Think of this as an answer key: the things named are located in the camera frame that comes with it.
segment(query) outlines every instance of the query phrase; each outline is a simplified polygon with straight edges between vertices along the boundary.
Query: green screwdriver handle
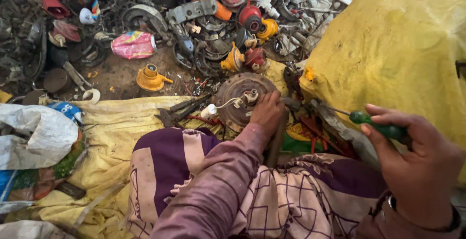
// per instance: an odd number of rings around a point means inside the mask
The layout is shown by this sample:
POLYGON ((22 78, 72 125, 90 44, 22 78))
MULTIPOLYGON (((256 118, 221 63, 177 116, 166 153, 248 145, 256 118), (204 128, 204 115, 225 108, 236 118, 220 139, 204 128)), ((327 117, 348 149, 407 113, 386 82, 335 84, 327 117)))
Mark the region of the green screwdriver handle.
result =
POLYGON ((364 112, 351 112, 349 114, 349 119, 356 124, 367 123, 372 125, 379 133, 384 135, 389 139, 394 139, 399 141, 402 144, 408 145, 411 142, 408 131, 405 127, 399 127, 395 125, 382 125, 378 123, 373 123, 370 119, 370 115, 365 114, 364 112))

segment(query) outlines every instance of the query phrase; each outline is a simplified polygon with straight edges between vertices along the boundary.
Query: hand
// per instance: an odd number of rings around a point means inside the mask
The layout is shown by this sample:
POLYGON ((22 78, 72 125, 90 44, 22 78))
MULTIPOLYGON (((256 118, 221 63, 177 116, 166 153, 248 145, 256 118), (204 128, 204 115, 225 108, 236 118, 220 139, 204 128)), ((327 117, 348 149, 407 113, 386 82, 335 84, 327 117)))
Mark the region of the hand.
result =
POLYGON ((441 135, 424 117, 366 105, 374 123, 406 127, 412 152, 401 154, 369 124, 361 125, 374 145, 382 175, 397 200, 396 210, 425 229, 451 225, 451 189, 464 163, 464 151, 441 135))
POLYGON ((285 110, 285 104, 280 101, 280 92, 275 90, 259 96, 250 123, 261 125, 268 138, 275 133, 280 122, 280 118, 285 110))

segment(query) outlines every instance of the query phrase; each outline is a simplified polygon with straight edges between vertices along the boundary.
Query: screwdriver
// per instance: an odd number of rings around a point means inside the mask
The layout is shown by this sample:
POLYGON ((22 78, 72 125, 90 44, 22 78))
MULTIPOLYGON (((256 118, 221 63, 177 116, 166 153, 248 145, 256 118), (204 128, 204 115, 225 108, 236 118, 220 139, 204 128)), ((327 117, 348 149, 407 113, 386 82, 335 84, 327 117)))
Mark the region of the screwdriver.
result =
POLYGON ((407 145, 408 147, 411 147, 411 138, 408 135, 408 131, 406 130, 405 127, 399 127, 396 125, 383 125, 383 124, 378 124, 378 123, 373 123, 372 120, 370 119, 370 115, 360 112, 360 111, 355 111, 355 112, 346 112, 346 111, 341 111, 332 107, 329 107, 327 105, 321 104, 322 106, 327 107, 330 110, 334 110, 336 112, 342 113, 344 115, 348 115, 349 119, 356 124, 362 124, 362 123, 367 123, 370 124, 372 127, 374 127, 379 133, 381 133, 383 136, 389 138, 389 139, 394 139, 397 140, 398 142, 407 145))

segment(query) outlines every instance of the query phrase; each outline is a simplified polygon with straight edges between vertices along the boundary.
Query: fingernail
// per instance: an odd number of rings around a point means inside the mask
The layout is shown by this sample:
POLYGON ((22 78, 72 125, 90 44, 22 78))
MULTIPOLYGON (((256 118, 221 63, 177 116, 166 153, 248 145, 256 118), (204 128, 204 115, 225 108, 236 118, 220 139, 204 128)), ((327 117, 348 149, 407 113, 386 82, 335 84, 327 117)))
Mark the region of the fingernail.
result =
POLYGON ((361 131, 363 131, 365 135, 370 135, 370 129, 364 124, 361 125, 361 131))

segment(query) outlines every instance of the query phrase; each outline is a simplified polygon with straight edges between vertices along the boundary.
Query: scrap metal pile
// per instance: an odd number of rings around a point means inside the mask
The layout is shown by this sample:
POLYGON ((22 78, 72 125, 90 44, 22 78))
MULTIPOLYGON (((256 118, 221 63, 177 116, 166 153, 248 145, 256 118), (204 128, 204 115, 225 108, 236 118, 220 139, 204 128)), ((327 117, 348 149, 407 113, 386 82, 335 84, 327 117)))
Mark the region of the scrap metal pile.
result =
MULTIPOLYGON (((25 95, 46 72, 65 68, 46 90, 64 91, 70 79, 84 90, 92 85, 74 68, 100 65, 112 53, 145 58, 161 47, 210 87, 231 73, 263 72, 266 57, 285 56, 296 71, 294 61, 309 56, 345 7, 339 0, 1 0, 7 79, 0 86, 15 82, 16 94, 25 95)), ((141 69, 137 83, 159 90, 166 78, 158 76, 157 67, 141 69)))

